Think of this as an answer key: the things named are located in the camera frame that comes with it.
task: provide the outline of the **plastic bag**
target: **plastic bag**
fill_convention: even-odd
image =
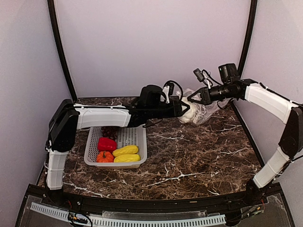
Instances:
[[[191,89],[186,89],[183,92],[182,101],[190,106],[190,109],[182,116],[179,117],[181,123],[190,123],[192,122],[195,125],[200,125],[206,122],[213,113],[217,112],[220,108],[217,105],[217,102],[213,102],[210,105],[202,105],[198,103],[192,103],[187,100],[187,97],[194,93]],[[201,100],[199,95],[193,97],[196,100]],[[220,106],[224,107],[228,104],[229,99],[225,99],[220,102]]]

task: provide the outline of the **marble tabletop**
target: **marble tabletop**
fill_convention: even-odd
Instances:
[[[85,105],[129,104],[133,98],[84,98]],[[260,170],[250,142],[229,106],[205,123],[163,119],[146,129],[148,158],[138,169],[99,169],[83,157],[89,129],[77,131],[67,156],[65,192],[115,199],[172,200],[245,190]],[[45,173],[39,186],[44,186]]]

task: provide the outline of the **white basket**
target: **white basket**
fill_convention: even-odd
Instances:
[[[137,128],[119,128],[117,132],[117,148],[122,148],[127,145],[137,145],[139,147],[138,155],[141,160],[138,162],[110,162],[99,163],[96,162],[98,151],[98,141],[102,137],[102,127],[91,127],[89,131],[89,137],[87,139],[84,161],[87,165],[97,166],[101,169],[134,169],[147,159],[147,144],[146,144],[146,130],[142,126]]]

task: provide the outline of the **red bell pepper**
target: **red bell pepper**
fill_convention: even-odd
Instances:
[[[117,149],[117,143],[109,138],[101,137],[97,146],[99,151],[113,152]]]

